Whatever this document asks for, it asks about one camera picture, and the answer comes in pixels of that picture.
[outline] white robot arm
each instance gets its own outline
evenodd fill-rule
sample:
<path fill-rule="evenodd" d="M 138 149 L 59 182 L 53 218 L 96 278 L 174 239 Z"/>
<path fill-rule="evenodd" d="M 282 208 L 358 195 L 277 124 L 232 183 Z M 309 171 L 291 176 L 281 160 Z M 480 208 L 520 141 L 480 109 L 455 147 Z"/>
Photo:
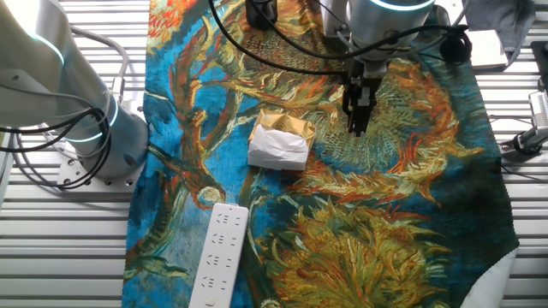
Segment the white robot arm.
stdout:
<path fill-rule="evenodd" d="M 140 167 L 147 126 L 120 108 L 123 78 L 115 78 L 111 92 L 80 53 L 57 0 L 0 0 L 0 42 L 0 126 L 53 126 L 99 108 L 110 125 L 111 149 L 98 176 L 114 179 Z M 87 116 L 66 135 L 77 153 L 85 156 L 102 146 L 98 120 Z M 82 165 L 90 169 L 97 160 L 98 155 L 86 157 Z"/>

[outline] power strip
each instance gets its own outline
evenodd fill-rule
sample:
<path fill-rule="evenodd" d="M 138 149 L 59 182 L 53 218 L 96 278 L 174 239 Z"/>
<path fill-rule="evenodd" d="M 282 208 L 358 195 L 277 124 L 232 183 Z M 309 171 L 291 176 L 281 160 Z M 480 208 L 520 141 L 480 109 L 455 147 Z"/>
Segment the power strip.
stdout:
<path fill-rule="evenodd" d="M 229 308 L 246 236 L 248 210 L 215 204 L 188 308 Z"/>

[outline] colorful cloth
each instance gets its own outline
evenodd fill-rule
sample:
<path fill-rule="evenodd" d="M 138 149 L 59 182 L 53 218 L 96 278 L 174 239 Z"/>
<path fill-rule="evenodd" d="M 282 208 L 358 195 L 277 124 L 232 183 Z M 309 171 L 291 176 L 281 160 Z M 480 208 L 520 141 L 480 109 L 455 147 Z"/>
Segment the colorful cloth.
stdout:
<path fill-rule="evenodd" d="M 252 29 L 243 0 L 217 5 L 254 53 L 339 69 Z M 333 51 L 316 4 L 278 0 L 278 13 L 277 26 L 294 40 Z M 243 56 L 218 31 L 207 1 L 152 1 L 150 151 L 129 213 L 124 307 L 188 307 L 216 202 L 250 212 L 234 308 L 459 307 L 517 247 L 469 65 L 393 61 L 361 138 L 346 132 L 337 82 Z M 306 171 L 247 166 L 261 108 L 316 125 Z"/>

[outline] metal table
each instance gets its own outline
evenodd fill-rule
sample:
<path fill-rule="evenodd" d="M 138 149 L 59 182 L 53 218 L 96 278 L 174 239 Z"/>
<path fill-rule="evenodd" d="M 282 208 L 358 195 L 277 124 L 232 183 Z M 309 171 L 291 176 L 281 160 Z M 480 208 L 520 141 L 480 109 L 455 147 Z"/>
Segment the metal table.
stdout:
<path fill-rule="evenodd" d="M 530 121 L 527 95 L 535 91 L 539 75 L 528 46 L 548 40 L 548 0 L 535 2 L 537 21 L 519 61 L 503 74 L 477 76 L 490 116 Z M 142 104 L 148 3 L 62 2 L 76 26 L 113 38 L 128 50 L 124 107 L 131 110 Z M 121 58 L 89 39 L 76 42 L 110 84 Z M 497 140 L 504 141 L 531 126 L 507 118 L 492 127 Z M 25 146 L 43 141 L 29 136 Z M 61 158 L 56 152 L 31 153 L 30 158 L 46 177 L 57 179 Z M 548 154 L 511 169 L 548 180 Z M 504 179 L 521 246 L 502 307 L 548 307 L 548 185 L 517 175 Z M 0 210 L 0 307 L 120 307 L 130 199 L 129 193 L 51 193 L 13 168 Z"/>

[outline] crumpled wrapper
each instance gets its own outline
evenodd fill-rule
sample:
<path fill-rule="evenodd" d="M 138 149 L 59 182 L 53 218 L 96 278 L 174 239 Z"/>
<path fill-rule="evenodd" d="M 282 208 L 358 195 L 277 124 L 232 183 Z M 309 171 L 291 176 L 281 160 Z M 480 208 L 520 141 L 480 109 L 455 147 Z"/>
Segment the crumpled wrapper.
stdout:
<path fill-rule="evenodd" d="M 261 110 L 249 136 L 247 163 L 275 170 L 304 170 L 316 127 L 309 121 Z"/>

